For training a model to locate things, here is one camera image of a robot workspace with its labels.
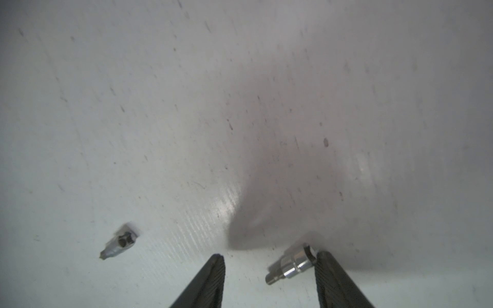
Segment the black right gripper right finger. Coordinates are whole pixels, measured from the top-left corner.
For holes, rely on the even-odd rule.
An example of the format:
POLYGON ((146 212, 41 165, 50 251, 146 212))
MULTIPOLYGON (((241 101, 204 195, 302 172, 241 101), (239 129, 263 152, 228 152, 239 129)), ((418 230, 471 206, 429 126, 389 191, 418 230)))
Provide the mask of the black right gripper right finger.
POLYGON ((322 308, 374 308, 330 252, 318 252, 315 279, 322 308))

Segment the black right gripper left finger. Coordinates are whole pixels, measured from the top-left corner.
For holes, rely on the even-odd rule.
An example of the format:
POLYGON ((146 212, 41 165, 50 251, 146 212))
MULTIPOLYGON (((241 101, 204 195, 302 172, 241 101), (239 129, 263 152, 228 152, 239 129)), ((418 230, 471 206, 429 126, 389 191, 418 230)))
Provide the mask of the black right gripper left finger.
POLYGON ((170 308, 221 308, 225 270, 223 255, 213 254, 170 308))

